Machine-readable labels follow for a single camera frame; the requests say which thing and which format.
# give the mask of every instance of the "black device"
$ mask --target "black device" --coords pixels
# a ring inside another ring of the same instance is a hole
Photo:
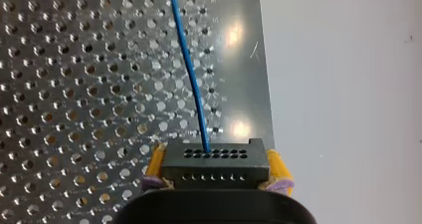
[[[115,224],[280,223],[316,224],[291,197],[258,185],[269,178],[262,141],[214,143],[204,153],[199,143],[167,145],[161,177],[175,189],[154,190],[123,207]]]
[[[159,190],[128,203],[115,224],[316,224],[296,200],[262,190]]]

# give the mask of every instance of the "perforated metal sheet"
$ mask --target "perforated metal sheet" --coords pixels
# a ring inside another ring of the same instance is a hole
[[[106,223],[199,141],[169,0],[0,0],[0,223]],[[179,0],[213,142],[274,146],[259,0]]]

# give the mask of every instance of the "blue wire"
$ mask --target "blue wire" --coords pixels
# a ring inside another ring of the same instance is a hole
[[[195,71],[193,70],[192,60],[187,48],[186,38],[183,31],[183,22],[180,18],[179,5],[177,0],[171,0],[171,8],[173,9],[174,20],[176,22],[177,36],[179,37],[180,47],[182,49],[183,59],[186,64],[186,70],[189,74],[190,84],[192,86],[193,97],[195,99],[196,110],[198,112],[199,129],[201,130],[202,146],[205,152],[210,151],[210,144],[208,141],[207,124],[205,123],[204,109],[202,107],[201,92],[199,91],[198,83],[196,82]]]

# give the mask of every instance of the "purple tape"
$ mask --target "purple tape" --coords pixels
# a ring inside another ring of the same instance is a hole
[[[164,183],[161,178],[156,176],[143,176],[142,177],[142,191],[145,192],[149,189],[160,189],[164,188],[167,185]]]
[[[288,189],[290,187],[295,187],[295,183],[291,180],[283,179],[270,184],[266,189],[288,195]]]

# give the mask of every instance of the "yellow clip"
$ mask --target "yellow clip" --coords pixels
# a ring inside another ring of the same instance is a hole
[[[280,155],[273,149],[267,150],[267,157],[270,163],[270,175],[276,179],[290,179],[294,180],[292,175],[290,174],[288,168],[286,167],[285,163],[282,161]],[[292,195],[293,187],[288,189],[289,196]]]
[[[162,159],[164,158],[165,144],[159,143],[154,149],[148,168],[146,168],[145,175],[159,177]]]

